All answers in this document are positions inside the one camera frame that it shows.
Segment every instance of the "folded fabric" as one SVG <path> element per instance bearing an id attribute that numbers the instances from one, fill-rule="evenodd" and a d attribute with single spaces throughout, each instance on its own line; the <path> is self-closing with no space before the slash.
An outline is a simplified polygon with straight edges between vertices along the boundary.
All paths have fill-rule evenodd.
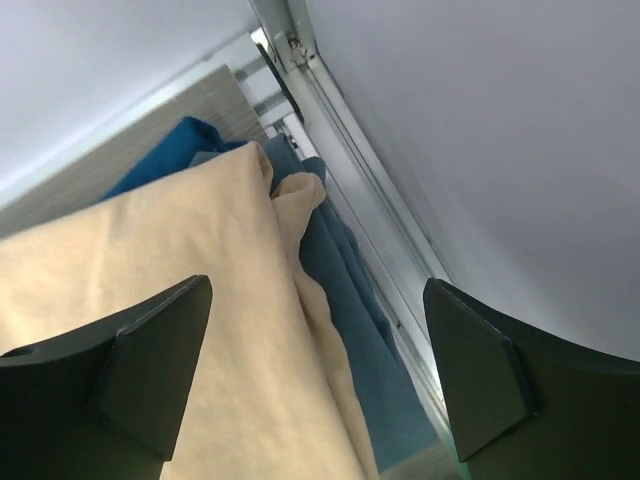
<path id="1" fill-rule="evenodd" d="M 279 181 L 286 181 L 288 175 L 304 171 L 284 135 L 266 142 L 264 150 L 274 168 L 272 188 Z M 340 236 L 342 251 L 338 248 L 325 221 L 324 210 L 311 214 L 300 244 L 300 261 L 304 271 L 326 292 L 331 320 L 347 349 L 378 469 L 385 471 L 438 439 L 404 364 L 398 362 L 390 330 L 382 328 L 389 332 L 385 337 L 392 342 L 392 347 L 378 330 L 383 325 L 374 323 L 369 311 L 377 309 L 377 321 L 383 319 L 387 328 L 389 323 L 379 310 L 373 292 L 368 294 L 366 287 L 356 288 L 354 278 L 359 278 L 362 284 L 362 272 L 355 273 L 359 270 L 356 261 L 348 260 L 347 267 L 341 252 L 350 248 L 349 243 Z M 372 304 L 367 308 L 365 304 L 369 302 Z"/>
<path id="2" fill-rule="evenodd" d="M 315 173 L 324 184 L 327 173 L 324 161 L 319 157 L 311 157 L 302 162 L 302 164 L 299 164 L 298 157 L 291 149 L 285 135 L 279 135 L 265 142 L 263 148 L 269 158 L 269 161 L 274 165 L 274 178 L 271 185 L 272 191 L 277 188 L 280 182 L 288 174 L 295 172 L 307 171 Z M 218 155 L 219 154 L 216 152 L 198 152 L 193 157 L 191 166 L 197 166 L 209 160 L 213 160 Z M 362 259 L 360 248 L 358 247 L 358 242 L 353 235 L 353 232 L 344 224 L 344 222 L 342 222 L 342 220 L 340 220 L 340 217 L 330 202 L 322 202 L 318 209 L 320 210 L 327 228 L 329 229 L 331 237 L 340 251 L 342 260 L 349 271 L 349 276 L 351 277 L 365 308 L 369 312 L 373 323 L 378 329 L 378 332 L 380 332 L 385 344 L 389 347 L 391 354 L 396 358 L 403 370 L 406 372 L 404 363 L 400 359 L 400 354 L 395 340 L 393 339 L 393 334 L 391 333 L 389 320 L 380 309 L 378 301 L 375 298 L 373 285 L 371 283 L 371 279 L 367 275 L 367 267 Z"/>
<path id="3" fill-rule="evenodd" d="M 324 161 L 319 157 L 311 157 L 302 162 L 302 166 L 305 171 L 315 173 L 320 177 L 322 183 L 325 183 L 327 177 L 327 166 Z M 393 339 L 393 333 L 391 333 L 391 325 L 386 315 L 382 312 L 378 300 L 376 299 L 373 291 L 373 285 L 371 279 L 367 274 L 367 266 L 364 263 L 362 255 L 360 254 L 360 247 L 358 247 L 358 241 L 351 229 L 344 224 L 338 213 L 333 208 L 330 202 L 322 202 L 318 207 L 322 218 L 331 233 L 331 238 L 336 243 L 342 260 L 349 271 L 349 276 L 353 281 L 358 295 L 362 300 L 367 312 L 369 313 L 371 320 L 378 329 L 380 336 L 384 340 L 384 343 L 389 347 L 391 354 L 402 365 L 404 369 L 404 363 L 400 359 L 400 353 L 398 347 Z"/>
<path id="4" fill-rule="evenodd" d="M 245 143 L 225 142 L 212 125 L 193 117 L 185 117 L 102 200 L 184 170 L 199 151 L 224 153 Z"/>
<path id="5" fill-rule="evenodd" d="M 0 241 L 0 351 L 205 274 L 209 324 L 162 478 L 377 478 L 344 345 L 299 267 L 322 184 L 294 176 L 271 200 L 271 176 L 252 143 Z"/>

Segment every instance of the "wooden panel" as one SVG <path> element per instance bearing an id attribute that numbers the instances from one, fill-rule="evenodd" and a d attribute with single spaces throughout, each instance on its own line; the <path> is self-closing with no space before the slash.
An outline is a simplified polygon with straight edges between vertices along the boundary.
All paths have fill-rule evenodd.
<path id="1" fill-rule="evenodd" d="M 215 70 L 0 212 L 0 237 L 93 204 L 183 117 L 215 125 L 225 140 L 267 139 L 227 66 Z"/>

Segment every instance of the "beige fabric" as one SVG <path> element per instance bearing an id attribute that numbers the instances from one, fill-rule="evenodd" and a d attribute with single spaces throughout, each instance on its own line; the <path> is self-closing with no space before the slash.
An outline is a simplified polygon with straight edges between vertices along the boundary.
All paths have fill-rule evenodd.
<path id="1" fill-rule="evenodd" d="M 0 351 L 206 274 L 209 326 L 162 478 L 377 478 L 344 346 L 299 266 L 322 186 L 297 175 L 270 201 L 271 176 L 249 144 L 0 242 Z"/>

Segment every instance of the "black plastic piece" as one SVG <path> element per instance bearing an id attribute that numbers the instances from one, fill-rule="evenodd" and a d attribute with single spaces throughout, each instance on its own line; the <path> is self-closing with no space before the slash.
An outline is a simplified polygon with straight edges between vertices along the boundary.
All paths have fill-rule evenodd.
<path id="1" fill-rule="evenodd" d="M 0 357 L 0 471 L 12 479 L 156 480 L 175 448 L 207 326 L 195 276 Z"/>
<path id="2" fill-rule="evenodd" d="M 437 285 L 428 284 L 429 334 L 458 457 L 466 462 L 535 407 L 511 341 L 457 299 L 437 301 L 438 295 Z"/>
<path id="3" fill-rule="evenodd" d="M 555 337 L 440 280 L 429 280 L 424 302 L 454 441 L 468 454 L 471 478 L 637 478 L 640 363 Z M 505 355 L 496 345 L 483 351 L 491 337 L 510 345 Z M 516 393 L 536 414 L 496 435 L 505 426 L 498 410 L 517 412 Z M 484 446 L 469 454 L 467 442 L 480 436 Z"/>

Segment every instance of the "fabric fold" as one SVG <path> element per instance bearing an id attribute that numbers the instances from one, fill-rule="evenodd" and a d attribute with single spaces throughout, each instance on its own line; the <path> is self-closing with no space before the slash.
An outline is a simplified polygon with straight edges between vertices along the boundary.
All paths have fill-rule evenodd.
<path id="1" fill-rule="evenodd" d="M 272 201 L 271 175 L 251 143 L 1 241 L 0 351 L 205 274 L 209 325 L 162 478 L 377 478 L 326 297 L 295 265 L 321 182 Z"/>

